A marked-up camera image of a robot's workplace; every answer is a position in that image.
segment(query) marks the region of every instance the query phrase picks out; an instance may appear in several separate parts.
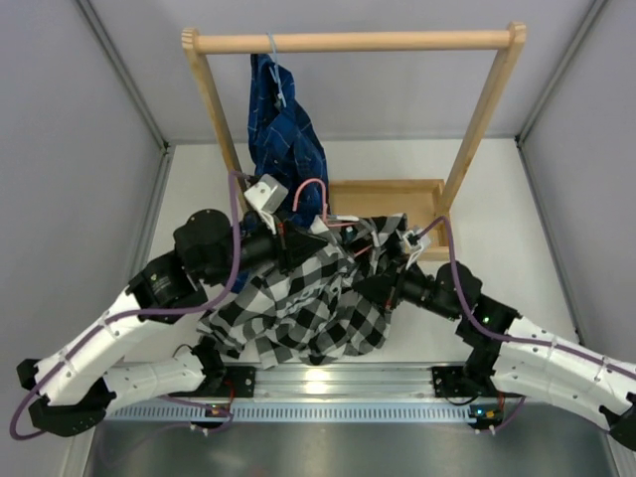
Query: blue fabric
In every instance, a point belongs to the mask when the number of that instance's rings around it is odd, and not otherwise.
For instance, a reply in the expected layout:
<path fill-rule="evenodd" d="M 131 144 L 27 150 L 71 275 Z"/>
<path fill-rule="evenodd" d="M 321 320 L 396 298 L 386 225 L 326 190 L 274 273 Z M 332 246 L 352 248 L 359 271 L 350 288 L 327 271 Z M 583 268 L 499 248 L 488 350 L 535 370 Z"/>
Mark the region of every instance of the blue fabric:
<path fill-rule="evenodd" d="M 251 88 L 247 137 L 249 154 L 256 166 L 255 174 L 269 174 L 287 188 L 289 194 L 279 210 L 291 213 L 298 186 L 306 179 L 319 178 L 326 186 L 325 151 L 311 125 L 307 112 L 296 102 L 294 78 L 279 66 L 286 107 L 278 98 L 278 85 L 270 69 L 274 61 L 269 55 L 251 55 Z M 298 201 L 295 224 L 309 228 L 314 217 L 322 214 L 320 185 L 307 185 Z"/>

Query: plaid shirt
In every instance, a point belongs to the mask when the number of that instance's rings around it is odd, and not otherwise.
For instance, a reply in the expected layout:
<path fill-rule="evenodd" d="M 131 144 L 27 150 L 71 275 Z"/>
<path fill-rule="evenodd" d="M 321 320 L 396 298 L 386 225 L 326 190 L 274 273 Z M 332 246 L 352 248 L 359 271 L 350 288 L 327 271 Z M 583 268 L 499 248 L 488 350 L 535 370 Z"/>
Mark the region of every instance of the plaid shirt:
<path fill-rule="evenodd" d="M 389 266 L 397 231 L 405 229 L 404 215 L 362 219 L 346 230 L 327 229 L 316 218 L 311 232 L 329 241 L 323 249 L 288 275 L 271 266 L 258 270 L 232 303 L 200 322 L 199 331 L 233 358 L 255 340 L 265 369 L 293 358 L 321 365 L 378 349 L 389 335 L 391 312 L 351 285 Z M 375 246 L 354 259 L 342 244 L 358 239 Z"/>
<path fill-rule="evenodd" d="M 289 70 L 279 67 L 280 82 L 286 107 L 279 104 L 278 86 L 270 69 L 269 55 L 251 55 L 251 88 L 247 137 L 249 154 L 256 175 L 269 174 L 287 188 L 289 194 L 280 211 L 291 212 L 298 186 L 309 178 L 329 184 L 325 152 L 311 125 L 311 119 L 296 102 L 294 78 Z M 322 193 L 318 184 L 303 189 L 298 215 L 291 219 L 308 228 L 322 212 Z"/>

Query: wooden base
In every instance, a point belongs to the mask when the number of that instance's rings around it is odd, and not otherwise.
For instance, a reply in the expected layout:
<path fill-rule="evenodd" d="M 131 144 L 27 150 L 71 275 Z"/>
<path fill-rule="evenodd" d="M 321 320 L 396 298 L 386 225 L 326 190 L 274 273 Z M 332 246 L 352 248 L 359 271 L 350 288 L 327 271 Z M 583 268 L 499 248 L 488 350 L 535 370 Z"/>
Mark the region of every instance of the wooden base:
<path fill-rule="evenodd" d="M 410 228 L 424 228 L 435 218 L 443 189 L 442 179 L 330 181 L 329 203 L 334 214 L 377 217 L 405 213 Z M 419 261 L 447 261 L 444 225 L 437 226 L 429 236 L 432 244 Z"/>

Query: light blue hanger hook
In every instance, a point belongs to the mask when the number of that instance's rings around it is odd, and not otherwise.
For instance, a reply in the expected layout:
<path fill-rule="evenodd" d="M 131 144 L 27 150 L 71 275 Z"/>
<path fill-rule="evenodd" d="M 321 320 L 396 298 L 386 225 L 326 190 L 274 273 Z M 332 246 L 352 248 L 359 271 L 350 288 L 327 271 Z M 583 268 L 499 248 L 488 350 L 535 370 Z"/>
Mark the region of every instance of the light blue hanger hook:
<path fill-rule="evenodd" d="M 276 43 L 274 42 L 274 37 L 271 33 L 267 32 L 267 38 L 269 38 L 269 44 L 271 45 L 271 50 L 274 56 L 274 69 L 269 68 L 269 72 L 271 73 L 271 77 L 274 78 L 276 84 L 278 85 L 278 99 L 282 102 L 283 107 L 287 107 L 287 101 L 285 101 L 285 96 L 282 93 L 282 83 L 280 82 L 280 75 L 278 74 L 278 52 L 276 51 Z"/>

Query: table surface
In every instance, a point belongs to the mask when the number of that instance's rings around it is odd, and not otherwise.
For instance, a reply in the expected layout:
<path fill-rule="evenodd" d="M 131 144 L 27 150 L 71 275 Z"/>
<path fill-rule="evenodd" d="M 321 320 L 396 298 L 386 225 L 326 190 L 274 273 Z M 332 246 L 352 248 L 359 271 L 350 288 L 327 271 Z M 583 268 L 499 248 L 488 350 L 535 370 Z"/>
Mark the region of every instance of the table surface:
<path fill-rule="evenodd" d="M 460 141 L 396 140 L 324 143 L 331 180 L 446 178 Z M 246 172 L 253 170 L 246 145 L 238 145 Z M 229 213 L 225 165 L 217 145 L 177 146 L 151 245 L 150 256 L 173 247 L 172 232 L 203 208 Z M 451 209 L 457 256 L 484 282 L 489 296 L 518 309 L 540 326 L 575 340 L 557 273 L 512 139 L 482 142 Z M 440 263 L 421 264 L 434 273 Z M 214 297 L 219 287 L 209 290 Z M 184 343 L 196 343 L 198 316 L 182 319 L 130 353 L 127 361 L 157 361 Z M 441 363 L 470 353 L 454 335 L 455 324 L 407 303 L 394 313 L 385 346 L 341 361 Z M 241 362 L 257 363 L 254 346 Z"/>

